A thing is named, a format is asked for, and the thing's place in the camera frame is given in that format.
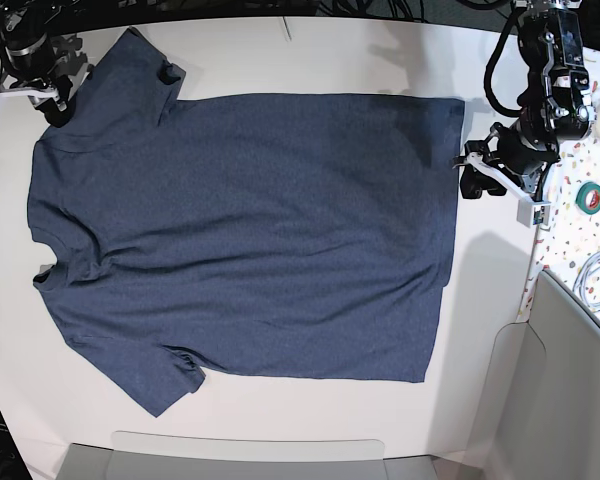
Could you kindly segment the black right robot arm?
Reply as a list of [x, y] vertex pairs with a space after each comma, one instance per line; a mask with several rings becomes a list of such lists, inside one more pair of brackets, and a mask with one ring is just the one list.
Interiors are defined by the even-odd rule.
[[92, 65], [77, 35], [51, 35], [74, 1], [0, 1], [0, 105], [25, 97], [60, 128], [75, 111], [74, 87]]

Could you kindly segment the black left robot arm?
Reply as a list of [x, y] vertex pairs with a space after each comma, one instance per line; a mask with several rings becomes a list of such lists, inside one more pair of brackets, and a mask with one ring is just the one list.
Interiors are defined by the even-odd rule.
[[[484, 193], [503, 196], [506, 182], [533, 201], [543, 197], [544, 183], [560, 158], [564, 141], [579, 141], [595, 121], [591, 83], [585, 67], [576, 1], [515, 1], [484, 73], [489, 105], [512, 119], [494, 123], [483, 140], [470, 140], [457, 165], [464, 171], [460, 191], [465, 199]], [[509, 34], [528, 67], [527, 87], [515, 109], [497, 99], [492, 80]]]

